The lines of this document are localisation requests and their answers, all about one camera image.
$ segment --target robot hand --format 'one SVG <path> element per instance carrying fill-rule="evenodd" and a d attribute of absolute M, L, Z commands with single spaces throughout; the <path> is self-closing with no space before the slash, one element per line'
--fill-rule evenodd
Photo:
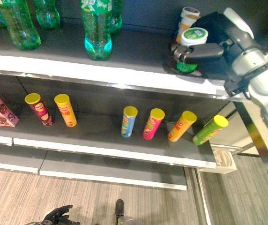
<path fill-rule="evenodd" d="M 80 225 L 80 222 L 73 222 L 70 221 L 69 215 L 63 215 L 69 212 L 73 205 L 66 205 L 60 208 L 54 209 L 48 215 L 45 216 L 44 220 L 42 221 L 43 225 Z"/>

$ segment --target yellow chip can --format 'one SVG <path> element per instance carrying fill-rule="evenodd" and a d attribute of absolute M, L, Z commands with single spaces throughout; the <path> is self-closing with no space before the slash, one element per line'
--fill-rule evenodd
<path fill-rule="evenodd" d="M 167 138 L 171 142 L 176 142 L 189 128 L 196 122 L 196 115 L 191 111 L 184 111 L 174 127 L 168 133 Z"/>
<path fill-rule="evenodd" d="M 74 127 L 77 124 L 76 117 L 72 105 L 69 100 L 69 96 L 66 94 L 59 94 L 55 97 L 55 103 L 57 104 L 59 111 L 68 127 Z"/>

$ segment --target maroon chip can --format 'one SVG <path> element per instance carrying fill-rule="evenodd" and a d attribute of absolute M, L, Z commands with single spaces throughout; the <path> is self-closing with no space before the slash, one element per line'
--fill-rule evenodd
<path fill-rule="evenodd" d="M 33 110 L 33 112 L 36 114 L 36 116 L 39 118 L 39 120 L 45 127 L 49 127 L 53 124 L 52 117 L 50 116 L 39 94 L 28 94 L 25 97 L 25 102 L 28 103 L 30 108 Z"/>

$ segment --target shelf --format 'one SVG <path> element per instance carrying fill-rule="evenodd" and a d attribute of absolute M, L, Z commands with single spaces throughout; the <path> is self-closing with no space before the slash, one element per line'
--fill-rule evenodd
<path fill-rule="evenodd" d="M 38 173 L 46 150 L 0 145 L 0 168 Z"/>
<path fill-rule="evenodd" d="M 122 30 L 112 38 L 110 59 L 92 61 L 83 46 L 81 24 L 38 31 L 41 46 L 19 51 L 7 31 L 0 29 L 0 74 L 232 99 L 224 81 L 183 76 L 170 69 L 170 36 Z"/>
<path fill-rule="evenodd" d="M 142 137 L 146 121 L 136 120 L 132 136 L 120 135 L 121 118 L 76 113 L 78 124 L 67 127 L 58 110 L 50 111 L 51 127 L 43 127 L 28 106 L 21 110 L 14 127 L 0 127 L 0 136 L 12 137 L 15 145 L 50 150 L 131 158 L 170 165 L 215 168 L 216 162 L 209 142 L 196 146 L 191 142 L 194 130 L 189 129 L 177 142 L 167 139 L 172 123 L 163 122 L 152 140 Z"/>
<path fill-rule="evenodd" d="M 184 168 L 135 160 L 48 151 L 40 175 L 186 190 Z"/>

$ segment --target bottle cap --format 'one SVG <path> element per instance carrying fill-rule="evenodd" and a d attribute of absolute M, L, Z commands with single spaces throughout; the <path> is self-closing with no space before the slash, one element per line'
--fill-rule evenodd
<path fill-rule="evenodd" d="M 204 28 L 193 27 L 184 31 L 181 35 L 181 45 L 200 45 L 207 41 L 208 31 Z"/>
<path fill-rule="evenodd" d="M 196 8 L 186 6 L 182 9 L 181 17 L 184 18 L 185 15 L 200 15 L 201 12 Z"/>

